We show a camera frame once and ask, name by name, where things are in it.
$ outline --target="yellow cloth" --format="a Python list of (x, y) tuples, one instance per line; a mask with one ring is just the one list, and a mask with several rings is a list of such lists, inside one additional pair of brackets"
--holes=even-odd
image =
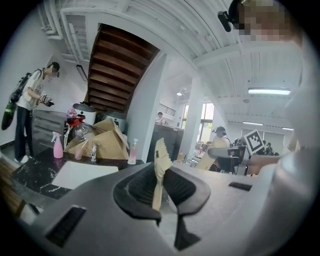
[(213, 148), (226, 149), (227, 148), (226, 140), (215, 136), (211, 142), (211, 145), (207, 148), (204, 156), (202, 157), (200, 162), (195, 166), (195, 168), (201, 169), (201, 170), (209, 170), (210, 169), (210, 167), (216, 161), (216, 158), (210, 158), (210, 156), (208, 155), (208, 150), (213, 149)]

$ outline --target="rice cooker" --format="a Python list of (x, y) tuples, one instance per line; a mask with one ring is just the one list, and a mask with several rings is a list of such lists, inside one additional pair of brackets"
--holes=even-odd
[(111, 118), (115, 124), (119, 127), (120, 131), (122, 133), (125, 132), (126, 129), (126, 116), (124, 114), (121, 113), (117, 113), (117, 112), (106, 112), (104, 114), (104, 120)]
[(84, 115), (84, 122), (89, 125), (94, 125), (96, 120), (97, 111), (94, 107), (89, 106), (85, 103), (75, 103), (73, 104), (73, 108), (77, 115)]

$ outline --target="white pillar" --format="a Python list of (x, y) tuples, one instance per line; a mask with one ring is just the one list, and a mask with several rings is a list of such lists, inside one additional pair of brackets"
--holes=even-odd
[(169, 66), (166, 60), (166, 54), (160, 53), (155, 57), (134, 91), (126, 118), (128, 144), (132, 146), (134, 139), (138, 139), (136, 159), (145, 163), (160, 103), (162, 73), (164, 67)]
[(194, 153), (201, 122), (203, 103), (204, 88), (201, 86), (201, 78), (195, 77), (192, 79), (188, 114), (180, 146), (180, 150), (182, 150), (183, 155), (193, 155)]

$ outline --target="green bag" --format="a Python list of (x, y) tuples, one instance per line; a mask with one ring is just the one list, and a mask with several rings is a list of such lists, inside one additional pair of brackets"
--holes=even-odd
[(11, 100), (6, 105), (3, 118), (2, 118), (2, 124), (1, 124), (1, 129), (3, 131), (6, 130), (11, 125), (12, 120), (14, 119), (14, 116), (15, 116), (16, 108), (17, 108), (17, 104), (15, 102), (12, 102)]

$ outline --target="spray bottle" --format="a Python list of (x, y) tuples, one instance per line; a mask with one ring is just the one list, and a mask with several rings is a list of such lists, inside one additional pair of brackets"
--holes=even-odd
[(55, 140), (54, 146), (53, 146), (53, 156), (55, 158), (62, 158), (64, 156), (64, 150), (62, 148), (62, 144), (60, 141), (61, 134), (59, 132), (53, 131), (53, 138), (51, 142)]
[(138, 139), (135, 138), (133, 140), (133, 146), (131, 147), (131, 150), (130, 150), (130, 156), (129, 156), (129, 160), (128, 160), (128, 164), (129, 165), (135, 165), (136, 164), (136, 158), (137, 158), (137, 142), (138, 142)]

